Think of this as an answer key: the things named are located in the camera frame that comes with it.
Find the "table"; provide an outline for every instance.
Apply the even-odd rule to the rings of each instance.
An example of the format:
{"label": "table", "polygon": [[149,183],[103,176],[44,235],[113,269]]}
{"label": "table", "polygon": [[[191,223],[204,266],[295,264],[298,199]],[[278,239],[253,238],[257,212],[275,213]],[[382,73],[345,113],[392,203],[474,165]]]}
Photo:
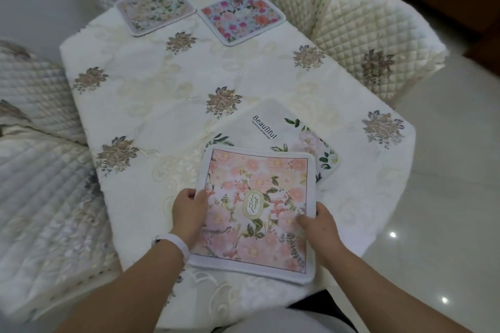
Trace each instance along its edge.
{"label": "table", "polygon": [[[200,9],[216,0],[190,1]],[[415,129],[288,22],[225,47],[198,15],[134,38],[112,8],[60,49],[124,269],[171,228],[173,199],[195,185],[211,132],[265,97],[339,153],[317,194],[354,253],[374,241],[404,190]],[[324,269],[296,286],[188,267],[158,327],[220,326],[334,284]]]}

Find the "white wristband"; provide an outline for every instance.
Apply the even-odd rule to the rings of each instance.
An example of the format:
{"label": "white wristband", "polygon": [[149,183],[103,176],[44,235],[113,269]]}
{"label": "white wristband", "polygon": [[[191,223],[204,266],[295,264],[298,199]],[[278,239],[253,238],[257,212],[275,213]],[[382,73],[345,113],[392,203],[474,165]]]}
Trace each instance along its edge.
{"label": "white wristband", "polygon": [[153,239],[153,242],[151,242],[151,246],[153,247],[159,240],[167,240],[172,242],[175,246],[177,246],[183,254],[184,263],[187,263],[187,260],[189,259],[191,253],[189,252],[189,248],[183,240],[181,240],[178,236],[173,235],[171,233],[168,233],[166,235],[157,235]]}

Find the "hand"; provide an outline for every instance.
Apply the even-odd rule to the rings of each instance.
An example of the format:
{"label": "hand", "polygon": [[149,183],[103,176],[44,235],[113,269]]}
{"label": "hand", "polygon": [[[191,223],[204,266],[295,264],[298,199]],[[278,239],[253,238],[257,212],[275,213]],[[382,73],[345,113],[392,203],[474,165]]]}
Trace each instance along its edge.
{"label": "hand", "polygon": [[205,223],[209,208],[207,191],[196,192],[195,189],[184,189],[173,202],[173,228],[170,233],[183,240],[191,250],[196,244],[199,231]]}
{"label": "hand", "polygon": [[316,218],[298,215],[297,223],[304,229],[305,237],[324,265],[330,255],[346,249],[339,236],[334,217],[322,203],[316,203]]}

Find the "oval logo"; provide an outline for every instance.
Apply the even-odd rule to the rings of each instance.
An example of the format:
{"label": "oval logo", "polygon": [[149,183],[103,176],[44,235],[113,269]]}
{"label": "oval logo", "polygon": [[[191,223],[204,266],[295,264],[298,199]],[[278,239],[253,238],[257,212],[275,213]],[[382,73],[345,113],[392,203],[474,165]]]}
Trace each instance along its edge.
{"label": "oval logo", "polygon": [[250,220],[258,219],[264,212],[264,194],[259,190],[250,190],[243,199],[243,215]]}

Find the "forearm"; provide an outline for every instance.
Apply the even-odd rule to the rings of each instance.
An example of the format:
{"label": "forearm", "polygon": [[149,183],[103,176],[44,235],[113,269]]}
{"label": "forearm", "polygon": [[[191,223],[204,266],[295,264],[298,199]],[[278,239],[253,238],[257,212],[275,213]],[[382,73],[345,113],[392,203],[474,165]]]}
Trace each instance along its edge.
{"label": "forearm", "polygon": [[326,263],[371,333],[470,333],[392,284],[345,247],[331,253]]}
{"label": "forearm", "polygon": [[110,284],[81,302],[57,333],[153,332],[184,266],[183,255],[161,240]]}

